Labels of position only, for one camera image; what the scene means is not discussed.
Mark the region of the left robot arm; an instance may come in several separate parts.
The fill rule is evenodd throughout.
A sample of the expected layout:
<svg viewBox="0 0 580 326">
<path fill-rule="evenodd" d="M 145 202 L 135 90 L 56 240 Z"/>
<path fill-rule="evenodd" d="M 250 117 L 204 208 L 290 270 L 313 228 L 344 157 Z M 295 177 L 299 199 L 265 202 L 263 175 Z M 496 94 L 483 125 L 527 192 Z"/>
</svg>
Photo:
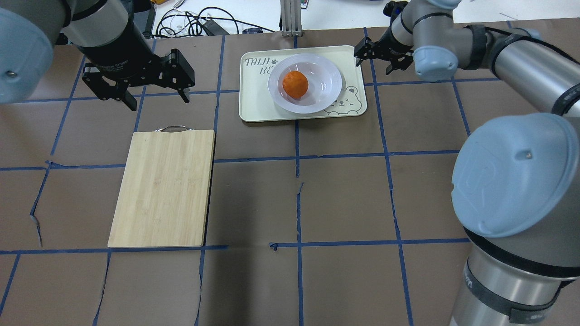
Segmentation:
<svg viewBox="0 0 580 326">
<path fill-rule="evenodd" d="M 177 49 L 154 54 L 135 24 L 147 0 L 3 0 L 0 4 L 0 101 L 21 102 L 35 91 L 64 34 L 89 61 L 82 80 L 102 101 L 137 109 L 129 87 L 156 85 L 190 101 L 192 66 Z"/>
</svg>

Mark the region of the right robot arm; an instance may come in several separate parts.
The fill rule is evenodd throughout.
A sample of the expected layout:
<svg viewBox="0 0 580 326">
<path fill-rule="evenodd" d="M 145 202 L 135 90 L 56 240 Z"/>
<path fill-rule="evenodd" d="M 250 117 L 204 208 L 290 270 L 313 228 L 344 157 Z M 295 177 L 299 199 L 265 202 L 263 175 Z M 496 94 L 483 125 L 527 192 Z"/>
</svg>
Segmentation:
<svg viewBox="0 0 580 326">
<path fill-rule="evenodd" d="M 378 41 L 356 46 L 357 64 L 411 64 L 427 82 L 488 68 L 538 113 L 477 128 L 456 158 L 452 205 L 473 248 L 452 326 L 536 326 L 579 279 L 579 63 L 532 29 L 453 26 L 457 0 L 390 1 Z"/>
</svg>

